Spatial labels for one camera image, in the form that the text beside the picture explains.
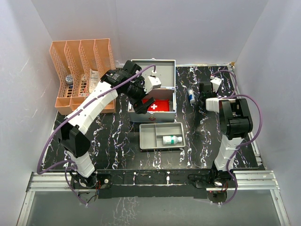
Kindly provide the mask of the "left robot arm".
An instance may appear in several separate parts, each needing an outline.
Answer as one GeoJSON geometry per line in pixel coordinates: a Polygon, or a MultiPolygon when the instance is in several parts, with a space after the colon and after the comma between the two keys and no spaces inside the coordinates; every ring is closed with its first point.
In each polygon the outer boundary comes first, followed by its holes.
{"type": "Polygon", "coordinates": [[[108,70],[85,101],[59,125],[59,143],[76,167],[70,171],[70,175],[83,187],[92,188],[97,183],[96,170],[88,153],[91,142],[86,137],[95,118],[119,94],[128,97],[136,114],[146,114],[154,103],[152,97],[146,102],[143,99],[153,89],[159,88],[161,81],[156,76],[156,70],[146,77],[142,75],[144,71],[130,60],[119,70],[108,70]]]}

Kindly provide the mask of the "silver metal medicine case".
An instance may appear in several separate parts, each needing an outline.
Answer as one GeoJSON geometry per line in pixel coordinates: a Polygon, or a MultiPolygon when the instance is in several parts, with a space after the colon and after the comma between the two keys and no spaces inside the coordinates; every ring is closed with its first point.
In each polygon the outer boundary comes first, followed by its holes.
{"type": "Polygon", "coordinates": [[[159,122],[174,122],[176,116],[176,61],[174,59],[133,59],[132,62],[138,64],[141,68],[149,65],[156,65],[154,75],[161,81],[161,87],[153,89],[143,102],[153,97],[155,100],[169,100],[169,112],[149,112],[146,114],[136,114],[131,104],[128,105],[127,112],[131,122],[140,123],[159,123],[159,122]]]}

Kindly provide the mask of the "white blue tube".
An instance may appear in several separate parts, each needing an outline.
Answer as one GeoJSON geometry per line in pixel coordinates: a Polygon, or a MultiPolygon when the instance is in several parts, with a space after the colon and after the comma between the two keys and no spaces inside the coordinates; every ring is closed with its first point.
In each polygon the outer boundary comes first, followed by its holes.
{"type": "Polygon", "coordinates": [[[192,105],[192,104],[195,104],[196,100],[195,100],[195,96],[194,96],[194,91],[193,89],[189,88],[187,89],[187,92],[188,92],[188,100],[189,100],[189,103],[192,105]]]}

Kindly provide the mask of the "red first aid pouch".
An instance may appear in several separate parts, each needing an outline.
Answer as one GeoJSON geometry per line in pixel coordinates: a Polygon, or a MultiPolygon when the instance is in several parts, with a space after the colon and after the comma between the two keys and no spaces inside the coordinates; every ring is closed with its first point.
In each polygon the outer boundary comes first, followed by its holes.
{"type": "Polygon", "coordinates": [[[169,112],[169,100],[156,99],[153,104],[148,108],[149,112],[169,112]]]}

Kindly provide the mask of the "grey plastic tray insert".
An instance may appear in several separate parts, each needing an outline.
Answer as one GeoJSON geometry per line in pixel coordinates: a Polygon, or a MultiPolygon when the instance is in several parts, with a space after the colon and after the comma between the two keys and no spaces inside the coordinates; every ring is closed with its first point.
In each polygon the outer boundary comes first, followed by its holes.
{"type": "Polygon", "coordinates": [[[180,149],[186,146],[181,122],[147,123],[139,126],[139,145],[141,150],[180,149]],[[182,137],[175,145],[163,145],[163,136],[182,137]]]}

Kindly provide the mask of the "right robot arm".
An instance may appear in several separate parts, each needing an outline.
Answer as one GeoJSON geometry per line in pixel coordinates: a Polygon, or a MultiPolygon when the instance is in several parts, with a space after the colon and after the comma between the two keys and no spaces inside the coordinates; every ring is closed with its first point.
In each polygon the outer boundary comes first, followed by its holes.
{"type": "Polygon", "coordinates": [[[206,81],[199,84],[201,107],[208,112],[219,114],[222,133],[221,146],[212,168],[201,182],[212,187],[220,187],[232,179],[233,162],[238,146],[253,129],[253,121],[247,100],[244,98],[218,98],[220,82],[206,81]]]}

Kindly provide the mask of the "clear bottle white cap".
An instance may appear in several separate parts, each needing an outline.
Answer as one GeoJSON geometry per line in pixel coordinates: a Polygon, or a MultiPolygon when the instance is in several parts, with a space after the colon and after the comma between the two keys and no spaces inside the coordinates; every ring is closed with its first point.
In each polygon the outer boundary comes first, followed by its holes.
{"type": "Polygon", "coordinates": [[[163,145],[175,145],[182,142],[182,137],[177,136],[163,136],[163,145]]]}

